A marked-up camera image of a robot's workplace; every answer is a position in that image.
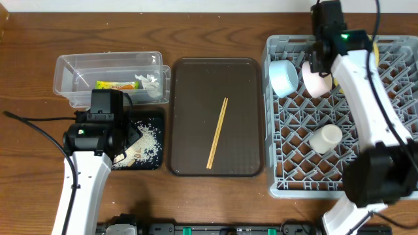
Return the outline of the green orange snack wrapper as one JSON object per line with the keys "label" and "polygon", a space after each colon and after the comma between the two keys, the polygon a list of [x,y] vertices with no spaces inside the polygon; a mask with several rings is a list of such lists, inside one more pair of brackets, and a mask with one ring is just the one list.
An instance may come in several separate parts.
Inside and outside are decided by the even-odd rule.
{"label": "green orange snack wrapper", "polygon": [[108,81],[96,81],[95,83],[96,89],[116,89],[116,90],[124,90],[124,89],[138,89],[139,82],[108,82]]}

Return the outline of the white tissue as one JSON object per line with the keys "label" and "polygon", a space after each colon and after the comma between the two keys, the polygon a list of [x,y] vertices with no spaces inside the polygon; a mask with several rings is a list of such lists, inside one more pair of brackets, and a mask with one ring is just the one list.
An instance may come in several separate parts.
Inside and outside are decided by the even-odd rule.
{"label": "white tissue", "polygon": [[151,98],[158,98],[160,96],[159,85],[157,78],[154,75],[148,74],[146,77],[143,75],[135,75],[137,80],[140,80],[141,86],[147,91],[147,94]]}

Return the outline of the white bowl with rice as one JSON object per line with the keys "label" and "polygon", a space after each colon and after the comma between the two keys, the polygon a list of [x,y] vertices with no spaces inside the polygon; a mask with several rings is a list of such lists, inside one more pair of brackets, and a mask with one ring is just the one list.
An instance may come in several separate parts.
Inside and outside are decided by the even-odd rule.
{"label": "white bowl with rice", "polygon": [[332,89],[332,76],[320,77],[319,73],[312,73],[310,64],[305,61],[302,65],[302,79],[308,93],[313,98],[318,98]]}

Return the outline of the light blue bowl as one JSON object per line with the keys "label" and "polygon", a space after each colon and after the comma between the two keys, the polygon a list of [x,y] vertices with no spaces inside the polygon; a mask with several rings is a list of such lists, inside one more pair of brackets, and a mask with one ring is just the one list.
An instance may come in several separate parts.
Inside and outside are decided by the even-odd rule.
{"label": "light blue bowl", "polygon": [[268,75],[272,88],[279,98],[284,98],[297,90],[298,74],[292,62],[272,61],[269,64]]}

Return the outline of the pale green cup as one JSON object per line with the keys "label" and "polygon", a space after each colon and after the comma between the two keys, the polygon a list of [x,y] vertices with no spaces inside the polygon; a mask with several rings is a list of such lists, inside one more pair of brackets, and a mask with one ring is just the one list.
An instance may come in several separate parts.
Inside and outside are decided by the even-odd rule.
{"label": "pale green cup", "polygon": [[342,140],[342,131],[333,124],[328,124],[316,130],[309,139],[309,145],[320,154],[334,149]]}

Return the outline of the yellow plate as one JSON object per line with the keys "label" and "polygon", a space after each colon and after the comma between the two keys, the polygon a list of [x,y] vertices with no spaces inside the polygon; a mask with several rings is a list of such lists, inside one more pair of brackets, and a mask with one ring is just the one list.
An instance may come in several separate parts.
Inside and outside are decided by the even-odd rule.
{"label": "yellow plate", "polygon": [[[375,57],[375,65],[376,67],[378,67],[378,63],[379,63],[379,50],[378,50],[378,46],[376,42],[373,42],[373,53],[374,53],[374,57]],[[344,90],[342,89],[342,87],[339,85],[337,79],[333,78],[333,83],[336,87],[339,87],[339,92],[344,94]]]}

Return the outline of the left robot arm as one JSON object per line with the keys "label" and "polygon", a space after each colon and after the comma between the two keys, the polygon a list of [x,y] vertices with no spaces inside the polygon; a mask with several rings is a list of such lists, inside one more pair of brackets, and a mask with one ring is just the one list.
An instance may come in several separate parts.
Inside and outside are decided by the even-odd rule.
{"label": "left robot arm", "polygon": [[140,137],[130,111],[77,114],[63,135],[65,173],[52,234],[95,234],[113,160]]}

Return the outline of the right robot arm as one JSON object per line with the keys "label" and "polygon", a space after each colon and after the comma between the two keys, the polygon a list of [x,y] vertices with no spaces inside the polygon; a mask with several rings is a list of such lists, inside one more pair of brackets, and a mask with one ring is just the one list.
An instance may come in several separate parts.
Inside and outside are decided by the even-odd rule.
{"label": "right robot arm", "polygon": [[315,42],[302,67],[306,87],[337,79],[355,122],[360,155],[343,171],[344,195],[312,234],[356,234],[375,215],[417,186],[417,143],[399,120],[376,68],[374,39],[350,30],[339,1],[310,9]]}

